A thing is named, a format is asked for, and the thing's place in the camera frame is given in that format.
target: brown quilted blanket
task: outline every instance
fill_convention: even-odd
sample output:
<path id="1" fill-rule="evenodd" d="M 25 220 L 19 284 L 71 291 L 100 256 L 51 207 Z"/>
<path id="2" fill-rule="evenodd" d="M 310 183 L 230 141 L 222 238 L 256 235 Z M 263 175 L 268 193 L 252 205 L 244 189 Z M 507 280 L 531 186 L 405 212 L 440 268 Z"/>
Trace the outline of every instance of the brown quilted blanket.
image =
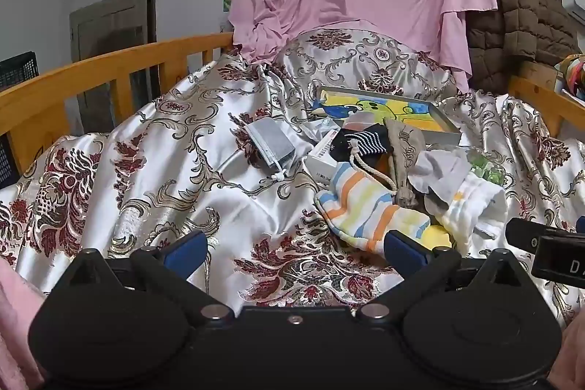
<path id="1" fill-rule="evenodd" d="M 507 93 L 522 60 L 554 66 L 579 52 L 573 21 L 560 0 L 498 0 L 497 11 L 467 13 L 472 88 Z"/>

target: black plastic crate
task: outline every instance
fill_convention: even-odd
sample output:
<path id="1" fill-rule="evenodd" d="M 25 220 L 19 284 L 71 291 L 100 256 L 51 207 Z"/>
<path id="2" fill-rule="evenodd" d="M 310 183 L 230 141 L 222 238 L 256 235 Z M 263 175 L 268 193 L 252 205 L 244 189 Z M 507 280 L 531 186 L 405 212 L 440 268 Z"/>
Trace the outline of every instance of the black plastic crate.
<path id="1" fill-rule="evenodd" d="M 14 86 L 39 76 L 39 68 L 34 52 L 23 53 L 0 62 L 0 90 Z M 8 137 L 0 136 L 0 189 L 18 181 L 20 174 L 16 168 Z"/>

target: wooden door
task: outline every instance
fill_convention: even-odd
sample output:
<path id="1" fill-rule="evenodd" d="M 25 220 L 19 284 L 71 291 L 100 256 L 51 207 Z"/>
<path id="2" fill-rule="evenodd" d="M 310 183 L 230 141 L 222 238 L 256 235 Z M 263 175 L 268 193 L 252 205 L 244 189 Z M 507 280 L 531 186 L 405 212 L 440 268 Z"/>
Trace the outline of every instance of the wooden door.
<path id="1" fill-rule="evenodd" d="M 73 62 L 156 41 L 154 0 L 104 0 L 69 16 Z M 145 71 L 131 74 L 134 107 L 153 99 L 157 76 Z M 109 133 L 115 127 L 110 85 L 103 84 L 78 95 L 86 133 Z"/>

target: small white carton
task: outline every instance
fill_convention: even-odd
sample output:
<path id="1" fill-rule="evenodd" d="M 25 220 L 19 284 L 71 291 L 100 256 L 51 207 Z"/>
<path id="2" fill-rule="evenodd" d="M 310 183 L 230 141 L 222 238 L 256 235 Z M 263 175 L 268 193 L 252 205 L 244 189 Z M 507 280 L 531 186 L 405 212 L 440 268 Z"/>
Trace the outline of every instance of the small white carton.
<path id="1" fill-rule="evenodd" d="M 305 159 L 306 168 L 317 182 L 328 184 L 333 174 L 335 174 L 337 161 L 330 156 L 329 151 L 331 143 L 338 132 L 339 130 L 329 131 Z"/>

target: bedspread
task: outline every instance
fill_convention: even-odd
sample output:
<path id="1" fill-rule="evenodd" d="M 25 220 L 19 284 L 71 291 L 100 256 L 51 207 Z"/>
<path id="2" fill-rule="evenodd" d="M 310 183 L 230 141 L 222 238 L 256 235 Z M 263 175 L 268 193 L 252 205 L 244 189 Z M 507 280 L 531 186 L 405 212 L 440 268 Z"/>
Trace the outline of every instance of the bedspread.
<path id="1" fill-rule="evenodd" d="M 244 304 L 356 307 L 401 281 L 383 259 L 331 234 L 299 125 L 320 84 L 437 101 L 463 140 L 505 169 L 510 216 L 573 230 L 585 215 L 585 147 L 548 136 L 540 115 L 508 96 L 453 97 L 454 81 L 425 52 L 366 31 L 317 30 L 270 66 L 234 53 L 189 74 L 109 136 L 63 137 L 0 191 L 0 256 L 49 291 L 75 254 L 110 257 L 163 247 L 193 230 L 207 260 L 189 281 L 236 312 Z M 283 182 L 271 178 L 244 126 L 272 116 L 295 145 Z M 476 240 L 472 255 L 505 246 Z M 532 257 L 514 250 L 529 269 Z M 535 280 L 560 322 L 576 289 Z"/>

